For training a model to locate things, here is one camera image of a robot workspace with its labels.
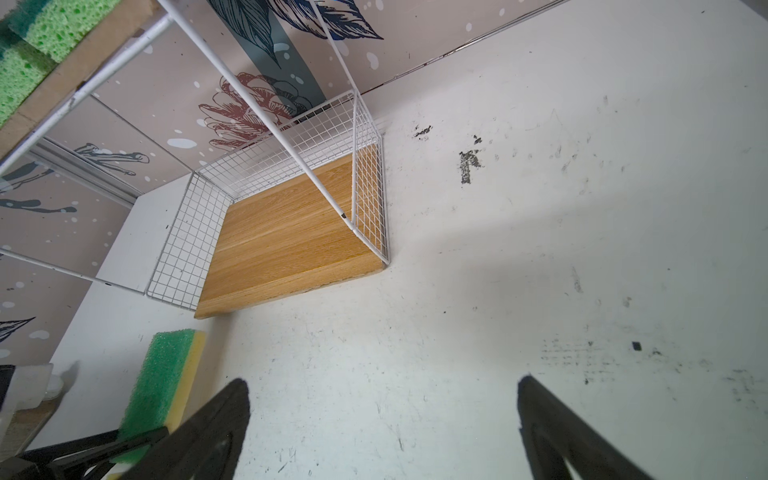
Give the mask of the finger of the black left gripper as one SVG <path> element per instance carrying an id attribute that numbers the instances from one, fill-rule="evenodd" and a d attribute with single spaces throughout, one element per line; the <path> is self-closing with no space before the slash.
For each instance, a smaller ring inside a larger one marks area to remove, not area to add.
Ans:
<path id="1" fill-rule="evenodd" d="M 2 479 L 102 479 L 119 457 L 168 436 L 160 427 L 119 440 L 118 430 L 28 450 L 1 462 Z"/>

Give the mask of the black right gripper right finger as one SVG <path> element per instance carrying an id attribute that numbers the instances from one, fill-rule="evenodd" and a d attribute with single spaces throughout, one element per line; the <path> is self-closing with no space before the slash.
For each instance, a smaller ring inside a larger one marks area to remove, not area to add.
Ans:
<path id="1" fill-rule="evenodd" d="M 647 479 L 649 475 L 531 375 L 518 383 L 520 435 L 535 479 Z"/>

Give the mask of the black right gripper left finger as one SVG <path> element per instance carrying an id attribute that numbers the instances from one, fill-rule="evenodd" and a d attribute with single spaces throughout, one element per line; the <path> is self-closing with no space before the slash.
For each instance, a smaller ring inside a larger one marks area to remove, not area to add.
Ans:
<path id="1" fill-rule="evenodd" d="M 123 479 L 232 479 L 250 420 L 247 382 L 232 380 Z"/>

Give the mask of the light green sponge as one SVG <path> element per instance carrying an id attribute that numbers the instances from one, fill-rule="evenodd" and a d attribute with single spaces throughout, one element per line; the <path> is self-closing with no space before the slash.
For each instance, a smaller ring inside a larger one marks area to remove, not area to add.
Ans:
<path id="1" fill-rule="evenodd" d="M 206 333 L 184 329 L 153 336 L 118 428 L 129 440 L 159 429 L 173 433 L 182 423 L 206 344 Z"/>

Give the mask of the dark green sponge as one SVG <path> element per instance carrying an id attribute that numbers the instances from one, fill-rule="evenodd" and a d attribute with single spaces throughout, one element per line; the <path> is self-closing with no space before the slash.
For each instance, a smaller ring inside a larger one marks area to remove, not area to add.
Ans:
<path id="1" fill-rule="evenodd" d="M 1 25 L 61 63 L 119 0 L 19 1 Z"/>
<path id="2" fill-rule="evenodd" d="M 1 125 L 56 66 L 53 59 L 1 24 Z"/>

